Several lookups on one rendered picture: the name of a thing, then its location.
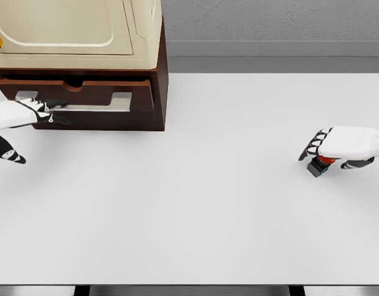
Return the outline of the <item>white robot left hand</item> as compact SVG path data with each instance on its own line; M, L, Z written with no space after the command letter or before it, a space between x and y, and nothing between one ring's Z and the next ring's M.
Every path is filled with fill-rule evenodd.
M65 107L67 101L60 99L38 100L28 97L18 101L0 102L0 130L19 128L35 123L71 124L71 121L51 113L55 107ZM14 163L25 164L26 160L11 144L0 135L0 158Z

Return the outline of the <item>cream cabinet unit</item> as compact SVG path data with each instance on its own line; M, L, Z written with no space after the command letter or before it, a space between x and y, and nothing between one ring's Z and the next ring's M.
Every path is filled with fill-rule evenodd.
M156 67L160 0L0 0L0 68Z

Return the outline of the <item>black switch with red button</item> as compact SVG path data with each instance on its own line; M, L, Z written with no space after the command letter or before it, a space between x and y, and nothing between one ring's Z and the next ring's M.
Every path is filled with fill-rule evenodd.
M328 170L330 165L336 161L335 158L327 158L321 155L312 158L310 163L307 165L307 170L316 178L321 176L324 172Z

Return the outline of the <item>brown wooden cabinet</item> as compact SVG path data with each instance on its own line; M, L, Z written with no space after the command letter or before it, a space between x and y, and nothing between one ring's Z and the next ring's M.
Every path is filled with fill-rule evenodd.
M134 69L53 69L53 68L0 68L0 79L13 80L61 80L78 88L84 81L144 81L151 84L154 109L152 111L129 110L131 93L113 94L109 105L72 105L56 108L55 115L71 121L71 130L124 130L162 131L165 128L167 91L169 85L164 21L160 35L157 65L150 70ZM37 92L19 91L15 99L38 97Z

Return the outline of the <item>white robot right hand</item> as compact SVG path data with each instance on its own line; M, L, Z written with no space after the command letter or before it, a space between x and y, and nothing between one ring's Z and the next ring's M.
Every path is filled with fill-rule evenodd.
M358 126L334 126L321 129L309 141L298 160L308 156L345 159L344 170L362 168L379 158L379 130Z

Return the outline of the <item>brown wooden drawer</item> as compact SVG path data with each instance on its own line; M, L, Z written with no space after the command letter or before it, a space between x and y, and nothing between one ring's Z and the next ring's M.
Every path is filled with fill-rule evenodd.
M61 80L0 79L0 90L8 99L15 99L19 91L37 92L40 99L61 99L72 105L110 104L114 93L131 93L129 110L152 111L150 81L84 81L78 88Z

